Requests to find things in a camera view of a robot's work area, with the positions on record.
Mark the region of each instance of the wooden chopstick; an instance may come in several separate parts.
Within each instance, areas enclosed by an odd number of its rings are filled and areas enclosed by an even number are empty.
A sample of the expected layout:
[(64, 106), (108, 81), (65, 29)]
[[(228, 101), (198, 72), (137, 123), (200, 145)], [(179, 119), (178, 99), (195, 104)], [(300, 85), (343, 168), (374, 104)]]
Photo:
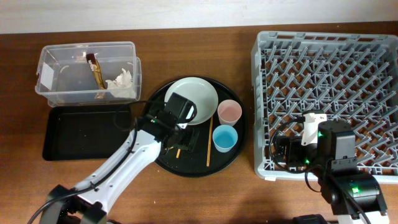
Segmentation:
[(211, 149), (211, 132), (213, 130), (213, 116), (210, 119), (210, 130), (209, 130), (209, 144), (207, 145), (207, 163), (206, 166), (210, 166), (210, 149)]

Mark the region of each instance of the plastic container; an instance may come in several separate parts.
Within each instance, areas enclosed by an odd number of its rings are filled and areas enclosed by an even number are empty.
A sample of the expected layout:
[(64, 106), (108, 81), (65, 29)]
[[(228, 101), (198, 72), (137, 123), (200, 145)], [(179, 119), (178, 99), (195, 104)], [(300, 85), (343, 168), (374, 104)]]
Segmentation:
[[(351, 123), (359, 170), (381, 184), (398, 184), (397, 60), (394, 35), (258, 33), (251, 51), (256, 174), (304, 180), (278, 170), (267, 153), (269, 138), (302, 112), (323, 110), (328, 119)], [(284, 134), (302, 131), (292, 123)]]
[[(99, 90), (86, 61), (86, 54), (90, 53), (96, 55), (104, 81), (114, 80), (123, 68), (132, 75), (132, 87)], [(53, 107), (125, 103), (139, 100), (141, 94), (141, 62), (132, 42), (46, 46), (40, 56), (37, 75), (35, 91), (48, 98)], [(99, 92), (105, 92), (105, 98), (95, 100)]]

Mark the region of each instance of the blue cup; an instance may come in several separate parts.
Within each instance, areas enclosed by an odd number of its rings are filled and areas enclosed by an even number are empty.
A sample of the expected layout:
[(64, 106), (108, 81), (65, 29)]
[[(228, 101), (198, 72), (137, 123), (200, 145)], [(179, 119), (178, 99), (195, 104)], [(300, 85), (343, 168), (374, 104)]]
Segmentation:
[(238, 133), (229, 125), (220, 125), (213, 131), (213, 142), (220, 152), (228, 152), (238, 141)]

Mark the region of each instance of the white bowl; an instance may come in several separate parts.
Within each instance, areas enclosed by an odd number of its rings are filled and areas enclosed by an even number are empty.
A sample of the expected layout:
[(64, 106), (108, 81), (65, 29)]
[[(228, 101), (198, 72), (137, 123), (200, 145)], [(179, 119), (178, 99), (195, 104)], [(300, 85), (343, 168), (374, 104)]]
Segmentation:
[(188, 77), (176, 81), (167, 90), (164, 98), (165, 102), (169, 100), (172, 93), (177, 93), (196, 104), (198, 110), (197, 115), (188, 125), (196, 125), (207, 121), (217, 110), (217, 92), (214, 87), (204, 79)]

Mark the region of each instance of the dish rack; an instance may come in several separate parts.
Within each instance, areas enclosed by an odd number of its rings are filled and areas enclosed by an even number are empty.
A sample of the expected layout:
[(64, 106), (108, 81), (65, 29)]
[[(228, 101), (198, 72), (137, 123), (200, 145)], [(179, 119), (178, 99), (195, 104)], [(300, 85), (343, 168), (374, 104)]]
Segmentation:
[[(397, 47), (393, 35), (260, 32), (251, 51), (256, 174), (303, 180), (277, 169), (269, 138), (303, 111), (323, 110), (328, 119), (351, 123), (359, 170), (398, 184)], [(283, 134), (302, 132), (302, 124), (292, 123)]]

